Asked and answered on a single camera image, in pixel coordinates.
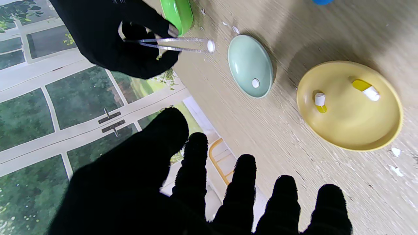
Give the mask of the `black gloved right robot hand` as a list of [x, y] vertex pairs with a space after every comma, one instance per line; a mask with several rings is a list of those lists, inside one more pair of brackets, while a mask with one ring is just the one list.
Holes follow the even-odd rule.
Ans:
[[176, 38], [177, 28], [142, 0], [52, 0], [80, 53], [110, 71], [150, 79], [171, 69], [179, 52], [140, 45], [142, 39]]

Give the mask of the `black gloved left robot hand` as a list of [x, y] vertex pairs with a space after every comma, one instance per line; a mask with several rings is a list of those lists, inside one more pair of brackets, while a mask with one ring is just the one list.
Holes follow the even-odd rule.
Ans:
[[208, 140], [168, 107], [73, 173], [48, 235], [251, 235], [256, 161], [238, 158], [214, 219], [205, 218]]

